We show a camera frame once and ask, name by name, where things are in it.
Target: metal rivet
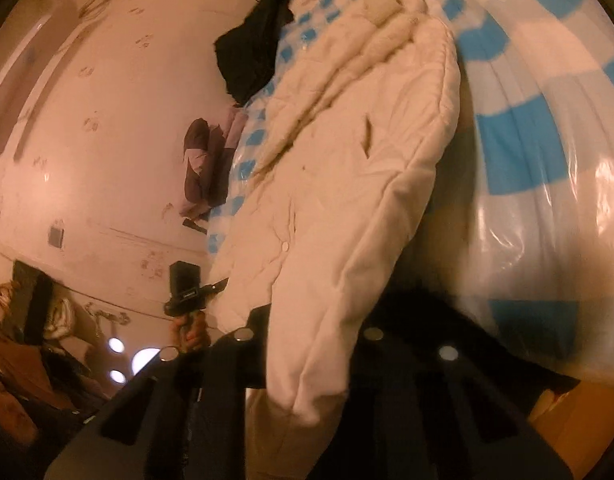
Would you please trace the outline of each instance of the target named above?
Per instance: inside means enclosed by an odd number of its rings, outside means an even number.
[[[370,326],[365,329],[363,336],[365,336],[367,341],[380,341],[385,336],[385,333],[377,326]]]
[[[236,341],[249,341],[253,337],[254,330],[247,328],[246,326],[239,328],[233,333],[233,338],[236,339]]]
[[[438,355],[444,361],[456,361],[458,359],[458,351],[453,346],[442,346],[438,351]]]
[[[165,348],[159,352],[158,356],[164,363],[174,361],[174,359],[178,357],[178,349],[175,346],[165,346]]]

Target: white jacket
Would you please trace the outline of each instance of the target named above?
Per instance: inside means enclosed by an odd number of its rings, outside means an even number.
[[[411,240],[459,111],[453,38],[423,0],[357,0],[267,107],[247,199],[209,280],[218,327],[272,304],[249,478],[304,478],[340,417],[357,333]]]

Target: blue and white checkered sheet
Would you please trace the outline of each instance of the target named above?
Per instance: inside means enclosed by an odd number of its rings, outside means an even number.
[[[320,0],[283,29],[210,217],[210,253],[245,200],[270,96],[352,1]],[[614,383],[613,25],[596,0],[426,1],[456,38],[476,144],[467,256],[445,288],[517,354]],[[437,195],[426,219],[443,210]]]

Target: bright light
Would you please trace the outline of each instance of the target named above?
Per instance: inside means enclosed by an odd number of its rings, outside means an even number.
[[[118,383],[118,384],[125,384],[127,382],[127,379],[125,378],[125,376],[118,370],[110,371],[110,379],[114,381],[114,383]]]
[[[122,354],[125,351],[125,345],[117,337],[110,338],[110,340],[108,341],[108,345],[117,354]]]
[[[140,352],[136,352],[136,355],[132,359],[132,371],[134,375],[141,371],[160,351],[159,348],[143,348]]]

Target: hand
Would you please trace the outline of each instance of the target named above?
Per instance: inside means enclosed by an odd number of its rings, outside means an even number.
[[[193,316],[185,314],[175,318],[169,329],[172,344],[183,351],[206,348],[211,343],[205,313],[202,311],[195,312]]]

